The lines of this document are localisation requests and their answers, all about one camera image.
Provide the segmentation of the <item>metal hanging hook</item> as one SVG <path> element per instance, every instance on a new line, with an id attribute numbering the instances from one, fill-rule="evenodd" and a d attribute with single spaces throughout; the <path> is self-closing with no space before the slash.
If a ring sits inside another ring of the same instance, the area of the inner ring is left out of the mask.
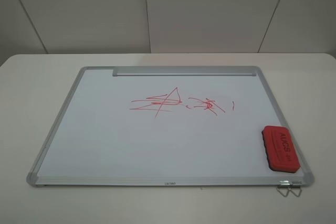
<path id="1" fill-rule="evenodd" d="M 288 180 L 281 180 L 277 186 L 277 192 L 283 197 L 288 197 L 290 191 L 290 182 Z"/>
<path id="2" fill-rule="evenodd" d="M 293 181 L 291 185 L 289 185 L 288 190 L 291 192 L 295 197 L 300 197 L 302 193 L 302 182 Z"/>

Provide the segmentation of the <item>red whiteboard eraser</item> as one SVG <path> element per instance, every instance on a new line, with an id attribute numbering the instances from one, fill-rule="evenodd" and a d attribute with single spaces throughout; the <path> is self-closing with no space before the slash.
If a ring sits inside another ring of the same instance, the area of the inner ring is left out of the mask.
<path id="1" fill-rule="evenodd" d="M 267 125 L 262 139 L 269 168 L 276 172 L 296 173 L 300 163 L 290 132 L 283 126 Z"/>

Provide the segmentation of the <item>left metal hanging hook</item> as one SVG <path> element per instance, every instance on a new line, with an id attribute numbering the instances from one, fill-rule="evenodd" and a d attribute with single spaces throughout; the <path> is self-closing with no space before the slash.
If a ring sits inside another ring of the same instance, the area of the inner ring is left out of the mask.
<path id="1" fill-rule="evenodd" d="M 288 180 L 281 180 L 277 186 L 277 192 L 283 197 L 288 197 L 290 191 L 290 182 Z"/>

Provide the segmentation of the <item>right metal hanging hook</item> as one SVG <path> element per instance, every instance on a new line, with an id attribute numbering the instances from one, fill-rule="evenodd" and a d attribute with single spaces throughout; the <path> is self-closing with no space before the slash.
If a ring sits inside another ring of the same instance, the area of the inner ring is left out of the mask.
<path id="1" fill-rule="evenodd" d="M 302 182 L 293 181 L 291 185 L 289 185 L 288 190 L 291 192 L 295 197 L 300 197 L 302 193 Z"/>

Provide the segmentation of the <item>grey marker tray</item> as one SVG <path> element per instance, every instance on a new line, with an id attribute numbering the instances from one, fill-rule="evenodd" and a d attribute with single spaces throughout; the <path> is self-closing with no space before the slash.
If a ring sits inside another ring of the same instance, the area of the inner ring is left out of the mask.
<path id="1" fill-rule="evenodd" d="M 145 66 L 115 67 L 114 77 L 124 76 L 256 76 L 254 66 Z"/>

